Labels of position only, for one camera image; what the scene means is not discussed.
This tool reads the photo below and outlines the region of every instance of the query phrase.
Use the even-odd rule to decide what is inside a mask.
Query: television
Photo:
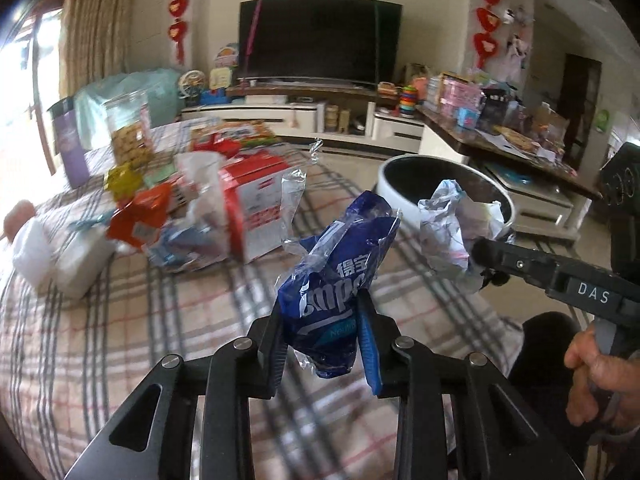
[[[401,14],[401,5],[376,0],[242,2],[238,76],[390,81]]]

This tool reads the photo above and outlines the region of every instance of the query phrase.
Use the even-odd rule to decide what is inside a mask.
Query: curtain
[[[65,0],[60,33],[60,97],[127,71],[132,0]]]

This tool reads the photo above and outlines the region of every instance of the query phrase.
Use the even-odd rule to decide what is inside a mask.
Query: metal bolt
[[[234,348],[236,350],[248,350],[252,344],[254,344],[254,342],[248,337],[239,337],[234,341]]]
[[[398,348],[406,350],[414,345],[414,340],[407,335],[401,335],[400,337],[396,337],[394,343]]]
[[[486,355],[481,354],[480,352],[473,352],[469,356],[469,361],[473,366],[484,366],[487,362]]]
[[[180,356],[176,354],[165,355],[162,358],[162,368],[175,368],[180,364]]]

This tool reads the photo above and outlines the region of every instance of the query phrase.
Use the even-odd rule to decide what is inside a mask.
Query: orange snack bag
[[[171,194],[172,184],[168,182],[136,193],[131,202],[113,215],[107,237],[137,249],[158,241],[160,229],[168,218]]]

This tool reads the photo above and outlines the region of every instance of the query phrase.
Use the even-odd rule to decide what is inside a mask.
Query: purple bottle
[[[65,97],[49,108],[53,120],[53,133],[56,137],[58,151],[62,156],[66,179],[75,189],[89,180],[89,168],[84,160],[84,149],[80,144],[74,99]]]

